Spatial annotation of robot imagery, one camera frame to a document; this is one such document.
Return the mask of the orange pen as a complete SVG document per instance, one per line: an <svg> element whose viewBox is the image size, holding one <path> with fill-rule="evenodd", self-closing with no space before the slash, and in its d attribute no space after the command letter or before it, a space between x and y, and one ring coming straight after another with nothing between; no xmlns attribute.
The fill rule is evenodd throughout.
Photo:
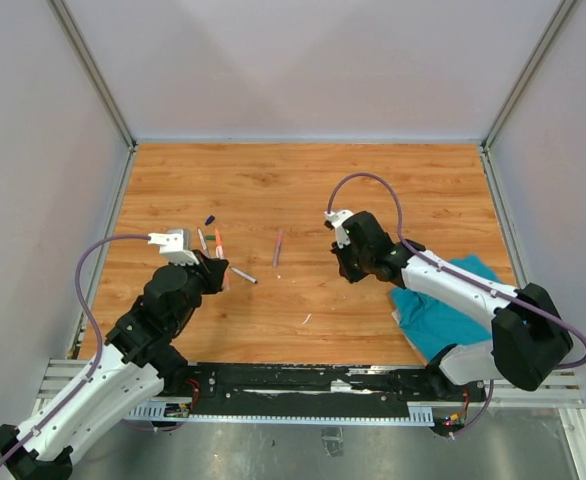
<svg viewBox="0 0 586 480"><path fill-rule="evenodd" d="M218 229L214 230L214 235L215 235L215 243L216 243L216 247L215 247L216 257L218 259L224 259L225 255L224 255L224 250L223 250L223 243L222 243L221 234Z"/></svg>

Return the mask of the purple pen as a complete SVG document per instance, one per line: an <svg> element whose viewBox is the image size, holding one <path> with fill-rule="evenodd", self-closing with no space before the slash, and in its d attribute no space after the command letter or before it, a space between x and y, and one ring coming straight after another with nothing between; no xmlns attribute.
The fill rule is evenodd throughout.
<svg viewBox="0 0 586 480"><path fill-rule="evenodd" d="M279 257L281 254L283 237L284 237L284 229L279 229L279 231L277 233L276 245L275 245L274 255L273 255L273 260L272 260L272 267L274 269L277 268L278 264L279 264Z"/></svg>

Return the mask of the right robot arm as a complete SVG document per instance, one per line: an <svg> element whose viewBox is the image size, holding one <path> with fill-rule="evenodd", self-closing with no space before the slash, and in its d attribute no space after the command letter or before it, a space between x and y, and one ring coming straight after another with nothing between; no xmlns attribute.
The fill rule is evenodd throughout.
<svg viewBox="0 0 586 480"><path fill-rule="evenodd" d="M350 283L368 275L404 290L426 294L469 316L490 339L464 345L450 341L430 361L428 392L447 400L462 385L506 380L536 390L573 348L568 330L548 292L484 279L439 258L412 241L394 242L369 212L331 211L324 215L335 233L331 251L339 273Z"/></svg>

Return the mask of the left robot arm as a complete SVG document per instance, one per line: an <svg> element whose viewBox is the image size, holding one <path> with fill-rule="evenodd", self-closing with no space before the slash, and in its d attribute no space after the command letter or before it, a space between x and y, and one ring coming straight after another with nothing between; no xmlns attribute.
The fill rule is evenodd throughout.
<svg viewBox="0 0 586 480"><path fill-rule="evenodd" d="M0 466L16 479L67 479L88 450L135 407L180 393L188 363L172 341L229 263L196 251L192 264L157 269L101 349L43 409L0 426Z"/></svg>

